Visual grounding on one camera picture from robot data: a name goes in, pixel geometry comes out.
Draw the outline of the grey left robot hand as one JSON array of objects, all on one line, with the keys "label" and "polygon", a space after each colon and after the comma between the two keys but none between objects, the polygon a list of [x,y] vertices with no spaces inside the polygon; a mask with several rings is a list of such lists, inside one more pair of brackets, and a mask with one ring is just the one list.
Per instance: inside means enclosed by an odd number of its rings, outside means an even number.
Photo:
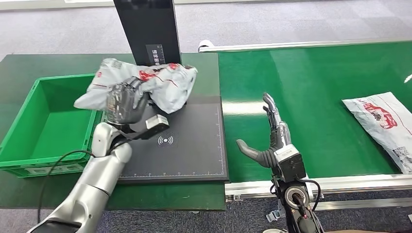
[{"label": "grey left robot hand", "polygon": [[142,119],[149,94],[140,92],[145,81],[132,76],[116,84],[107,94],[107,122],[114,125],[135,124]]}]

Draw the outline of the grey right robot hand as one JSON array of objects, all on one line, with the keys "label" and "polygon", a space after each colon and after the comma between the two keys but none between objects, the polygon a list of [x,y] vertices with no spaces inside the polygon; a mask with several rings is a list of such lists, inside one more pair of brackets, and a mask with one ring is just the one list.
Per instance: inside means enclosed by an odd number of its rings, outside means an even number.
[{"label": "grey right robot hand", "polygon": [[237,139],[239,150],[265,168],[276,167],[275,151],[291,143],[290,132],[287,124],[282,120],[274,99],[263,93],[263,101],[267,106],[263,106],[270,126],[270,145],[264,151],[259,151],[249,147],[243,140]]}]

